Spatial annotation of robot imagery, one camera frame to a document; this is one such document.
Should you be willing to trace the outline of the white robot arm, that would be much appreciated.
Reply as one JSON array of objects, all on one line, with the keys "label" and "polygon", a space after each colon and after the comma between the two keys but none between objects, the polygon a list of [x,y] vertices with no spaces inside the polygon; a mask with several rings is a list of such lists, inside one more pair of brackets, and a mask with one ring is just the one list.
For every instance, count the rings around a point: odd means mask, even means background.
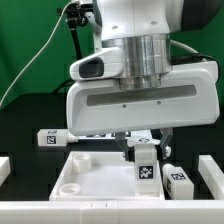
[{"label": "white robot arm", "polygon": [[170,56],[175,31],[204,28],[222,0],[79,0],[96,50],[74,62],[66,117],[76,136],[112,133],[128,161],[127,131],[158,129],[166,148],[176,127],[219,116],[218,63],[200,53]]}]

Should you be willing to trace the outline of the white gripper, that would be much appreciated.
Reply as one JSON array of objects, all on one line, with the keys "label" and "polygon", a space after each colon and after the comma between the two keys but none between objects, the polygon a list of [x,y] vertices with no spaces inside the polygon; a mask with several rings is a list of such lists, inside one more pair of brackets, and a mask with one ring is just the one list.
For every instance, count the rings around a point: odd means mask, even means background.
[{"label": "white gripper", "polygon": [[172,128],[217,120],[217,79],[217,63],[207,61],[175,65],[157,88],[122,91],[113,79],[77,82],[67,94],[67,127],[76,136],[116,133],[126,161],[126,131],[162,128],[160,147],[166,156]]}]

